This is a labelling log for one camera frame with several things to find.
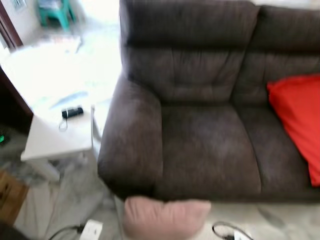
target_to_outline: white wall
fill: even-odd
[[[38,34],[41,26],[37,17],[36,0],[25,0],[24,9],[15,10],[11,0],[1,0],[16,32],[21,38],[24,45],[29,44]]]

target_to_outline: plastic chair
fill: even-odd
[[[76,21],[76,15],[71,9],[69,0],[62,0],[62,7],[60,9],[38,8],[42,26],[47,27],[47,18],[52,17],[58,19],[62,28],[67,31],[69,30],[68,13],[71,16],[72,21]]]

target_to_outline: sofa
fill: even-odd
[[[267,82],[320,73],[320,11],[120,0],[122,73],[98,158],[121,199],[319,202]]]

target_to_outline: back cushion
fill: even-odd
[[[262,6],[232,101],[267,105],[267,82],[315,73],[320,73],[320,11]]]
[[[121,0],[124,74],[163,102],[227,102],[258,12],[248,1]]]

